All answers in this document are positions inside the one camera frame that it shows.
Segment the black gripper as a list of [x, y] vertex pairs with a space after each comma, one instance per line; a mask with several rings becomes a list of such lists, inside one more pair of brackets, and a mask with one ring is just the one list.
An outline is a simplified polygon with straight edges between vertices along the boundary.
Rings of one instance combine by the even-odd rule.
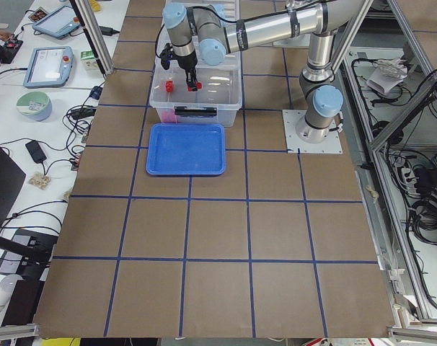
[[187, 56], [176, 55], [176, 60], [179, 67], [185, 71], [185, 82], [187, 84], [187, 89], [191, 91], [192, 83], [198, 82], [195, 70], [198, 63], [196, 52], [193, 51]]

